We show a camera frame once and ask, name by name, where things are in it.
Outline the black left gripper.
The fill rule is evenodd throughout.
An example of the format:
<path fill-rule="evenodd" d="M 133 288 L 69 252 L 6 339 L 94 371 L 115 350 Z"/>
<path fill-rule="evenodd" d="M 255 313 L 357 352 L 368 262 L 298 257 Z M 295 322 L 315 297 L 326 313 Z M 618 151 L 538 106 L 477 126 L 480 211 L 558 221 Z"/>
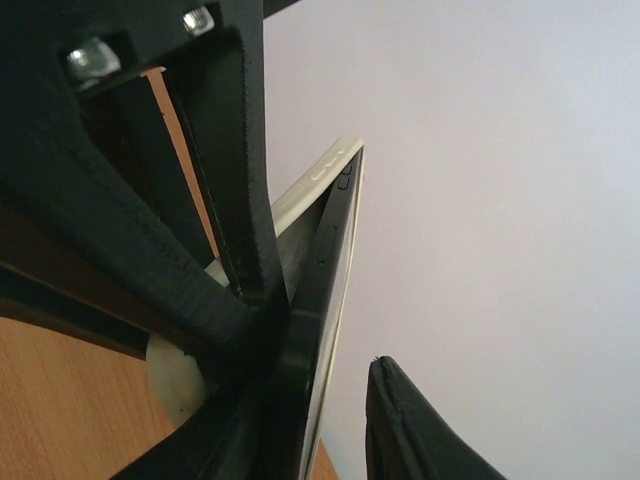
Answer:
<path fill-rule="evenodd" d="M 235 13 L 266 19 L 288 1 L 4 1 L 1 86 L 60 69 L 76 90 L 138 70 L 223 29 Z"/>

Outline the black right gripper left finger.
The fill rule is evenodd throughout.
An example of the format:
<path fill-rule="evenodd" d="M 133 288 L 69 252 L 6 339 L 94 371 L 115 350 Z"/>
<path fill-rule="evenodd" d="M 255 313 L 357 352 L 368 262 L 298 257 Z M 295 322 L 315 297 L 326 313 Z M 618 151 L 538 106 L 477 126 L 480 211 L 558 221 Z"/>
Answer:
<path fill-rule="evenodd" d="M 116 479 L 258 479 L 268 384 L 224 384 L 183 425 Z"/>

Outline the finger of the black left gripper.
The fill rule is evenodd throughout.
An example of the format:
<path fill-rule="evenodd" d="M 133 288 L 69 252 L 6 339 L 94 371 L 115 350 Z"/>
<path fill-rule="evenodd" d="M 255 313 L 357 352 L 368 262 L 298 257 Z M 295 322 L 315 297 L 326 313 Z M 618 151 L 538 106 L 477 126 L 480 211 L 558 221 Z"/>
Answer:
<path fill-rule="evenodd" d="M 134 357 L 157 333 L 234 375 L 277 349 L 266 300 L 196 263 L 89 141 L 60 77 L 1 79 L 1 313 Z"/>
<path fill-rule="evenodd" d="M 268 196 L 263 5 L 208 1 L 214 27 L 166 68 L 233 293 L 248 305 L 283 285 Z"/>

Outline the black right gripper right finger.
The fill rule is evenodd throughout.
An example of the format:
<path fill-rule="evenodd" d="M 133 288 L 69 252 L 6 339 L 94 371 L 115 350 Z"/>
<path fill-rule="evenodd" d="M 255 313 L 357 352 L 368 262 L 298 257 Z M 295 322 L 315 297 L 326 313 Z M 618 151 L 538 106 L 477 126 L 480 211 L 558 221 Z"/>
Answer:
<path fill-rule="evenodd" d="M 438 414 L 389 356 L 369 367 L 366 395 L 369 479 L 502 479 Z"/>

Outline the cream white phone case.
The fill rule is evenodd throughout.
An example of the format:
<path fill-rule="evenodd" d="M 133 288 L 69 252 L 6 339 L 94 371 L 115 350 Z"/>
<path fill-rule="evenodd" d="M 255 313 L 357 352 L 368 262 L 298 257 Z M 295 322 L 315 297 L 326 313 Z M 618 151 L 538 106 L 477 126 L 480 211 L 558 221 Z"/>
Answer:
<path fill-rule="evenodd" d="M 302 218 L 312 207 L 322 206 L 322 197 L 327 193 L 329 185 L 358 150 L 364 152 L 364 144 L 360 140 L 345 137 L 337 140 L 316 164 L 273 204 L 274 226 L 290 307 L 297 273 L 310 244 L 308 237 L 299 233 L 297 229 Z M 284 318 L 286 332 L 289 310 Z M 201 363 L 159 336 L 152 336 L 148 342 L 146 364 L 151 385 L 173 422 L 174 431 L 196 413 L 213 391 L 224 384 L 234 384 L 207 379 Z M 266 380 L 268 391 L 260 445 L 273 373 Z"/>

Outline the black phone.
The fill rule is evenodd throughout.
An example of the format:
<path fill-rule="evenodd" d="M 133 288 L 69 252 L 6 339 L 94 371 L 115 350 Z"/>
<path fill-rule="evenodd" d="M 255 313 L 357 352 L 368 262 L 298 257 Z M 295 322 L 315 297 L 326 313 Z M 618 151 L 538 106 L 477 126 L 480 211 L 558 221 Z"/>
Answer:
<path fill-rule="evenodd" d="M 342 167 L 301 220 L 310 244 L 297 273 L 255 476 L 308 479 L 320 440 L 353 258 L 364 152 Z"/>

